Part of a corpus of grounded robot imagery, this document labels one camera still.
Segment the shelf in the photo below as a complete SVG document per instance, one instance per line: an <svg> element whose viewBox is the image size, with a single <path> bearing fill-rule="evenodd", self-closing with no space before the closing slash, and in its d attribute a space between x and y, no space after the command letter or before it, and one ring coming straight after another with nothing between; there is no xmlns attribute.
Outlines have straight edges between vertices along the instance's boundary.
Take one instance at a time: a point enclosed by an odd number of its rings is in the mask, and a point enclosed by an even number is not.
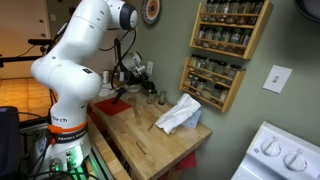
<svg viewBox="0 0 320 180"><path fill-rule="evenodd" d="M216 82L210 77L204 76L202 74L197 74L197 73L195 73L193 71L189 71L189 67L192 67L194 69L199 69L199 70L204 71L204 72L209 72L213 76L218 76L220 78L229 80L229 81L231 81L231 85L229 86L229 85L227 85L225 83L222 83L222 82ZM190 95L192 95L192 96L194 96L194 97L196 97L196 98L198 98L198 99L200 99L200 100L202 100L202 101L204 101L206 103L209 103L210 105L214 106L215 108L218 108L221 112L226 112L231 108L231 105L233 103L233 100L234 100L237 92L238 92L238 89L240 87L240 84L241 84L241 82L243 80L243 77L244 77L245 73L246 73L245 69L241 70L241 71L237 71L236 74L235 74L235 77L232 79L232 78L229 78L227 76L223 76L221 74L217 74L215 72L208 71L206 69L202 69L202 68L198 68L198 67L195 67L195 66L191 66L190 65L190 57L187 56L186 60L185 60L185 65L184 65L184 68L183 68L182 76L181 76L179 89L181 91L189 93ZM213 99L213 100L215 100L215 101L217 101L219 103L219 104L216 104L216 103L213 103L210 100L208 100L208 99L206 99L206 98L204 98L202 96L196 95L195 93L191 92L189 90L189 88L191 88L191 89L193 89L195 91L199 91L199 92L202 92L202 91L200 91L199 89L197 89L195 87L192 87L192 86L189 86L189 85L185 84L185 81L187 79L188 74L192 74L192 75L197 76L199 78L206 79L207 81L211 81L213 83L220 84L224 88L228 88L229 91L228 91L228 94L227 94L227 97L226 97L225 101L223 102L223 101L219 100L218 98L210 96L211 99Z"/></svg>
<svg viewBox="0 0 320 180"><path fill-rule="evenodd" d="M249 60L252 58L254 51L255 51L256 47L258 46L258 42L261 38L261 35L262 35L263 30L267 24L267 21L270 17L272 8L273 8L273 5L270 2L270 0L265 0L264 4L262 6L261 12L259 14L203 13L205 6L202 3L200 3L199 7L198 7L198 13L197 13L197 16L195 19L195 23L193 26L192 37L190 40L190 47ZM206 16L208 16L208 15L247 16L247 17L258 17L258 19L257 19L257 22L255 25L237 25L237 24L227 24L227 23L219 23L219 22L203 22L203 21L201 21L201 16L204 16L204 15L206 15ZM196 45L195 40L198 39L199 29L202 26L206 26L206 27L220 26L220 27L240 28L240 29L252 29L252 33L251 33L251 37L250 37L250 40L249 40L247 46L226 43L226 45L244 48L243 54L236 54L236 53L232 53L232 52L228 52L228 51L223 51L223 50L219 50L219 49L212 49L212 48L205 48L205 47Z"/></svg>

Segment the wall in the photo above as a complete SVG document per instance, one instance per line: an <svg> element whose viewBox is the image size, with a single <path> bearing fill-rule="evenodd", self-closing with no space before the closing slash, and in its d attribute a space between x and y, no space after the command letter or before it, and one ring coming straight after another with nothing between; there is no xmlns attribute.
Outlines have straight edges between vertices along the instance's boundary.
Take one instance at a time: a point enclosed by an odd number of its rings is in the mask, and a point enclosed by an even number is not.
<svg viewBox="0 0 320 180"><path fill-rule="evenodd" d="M140 11L141 0L130 1ZM189 48L199 0L162 1L159 22L152 27L138 24L134 49L145 62L154 62L152 79L175 103L186 55L193 52L237 62L247 73L234 104L224 114L202 103L201 122L213 130L211 138L196 151L197 168L182 179L230 179L263 121L320 146L320 24L299 14L291 0L272 0L273 12L251 61ZM262 89L272 67L292 68L281 94Z"/></svg>

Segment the glass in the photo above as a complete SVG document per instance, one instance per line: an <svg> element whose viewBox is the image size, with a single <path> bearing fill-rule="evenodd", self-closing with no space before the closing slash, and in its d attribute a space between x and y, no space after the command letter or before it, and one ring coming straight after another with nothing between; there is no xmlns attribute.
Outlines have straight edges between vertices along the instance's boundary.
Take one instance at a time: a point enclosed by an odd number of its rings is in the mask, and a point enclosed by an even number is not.
<svg viewBox="0 0 320 180"><path fill-rule="evenodd" d="M164 105L165 102L166 102L166 91L161 91L158 104Z"/></svg>
<svg viewBox="0 0 320 180"><path fill-rule="evenodd" d="M147 103L152 104L155 96L156 96L156 93L149 92L147 97Z"/></svg>

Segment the tissue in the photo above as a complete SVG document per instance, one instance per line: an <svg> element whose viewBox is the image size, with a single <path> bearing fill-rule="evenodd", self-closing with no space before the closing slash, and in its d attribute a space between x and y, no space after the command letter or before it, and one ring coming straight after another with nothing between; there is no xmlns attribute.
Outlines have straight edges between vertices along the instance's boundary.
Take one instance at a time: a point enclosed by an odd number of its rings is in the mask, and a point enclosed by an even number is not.
<svg viewBox="0 0 320 180"><path fill-rule="evenodd" d="M186 121L200 107L201 105L198 101L194 100L189 94L184 93L174 107L160 116L155 125L169 134L173 128Z"/></svg>

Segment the butcher block countertop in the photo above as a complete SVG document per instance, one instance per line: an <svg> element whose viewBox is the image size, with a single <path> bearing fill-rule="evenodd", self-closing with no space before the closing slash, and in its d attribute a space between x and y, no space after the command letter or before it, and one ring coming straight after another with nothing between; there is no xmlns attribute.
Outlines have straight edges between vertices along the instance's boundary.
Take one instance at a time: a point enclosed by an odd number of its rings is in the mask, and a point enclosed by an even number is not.
<svg viewBox="0 0 320 180"><path fill-rule="evenodd" d="M159 105L157 99L153 104L147 104L146 94L143 92L125 93L121 96L124 102L128 102L128 98L137 100L136 108L142 121L141 125L136 123L132 107L108 116L95 106L95 103L115 96L116 93L106 97L96 97L90 102L90 106L129 163L135 179L161 177L212 134L212 131L201 123L198 123L196 128L179 126L176 128L176 133L169 135L163 129L152 126L173 105L169 103Z"/></svg>

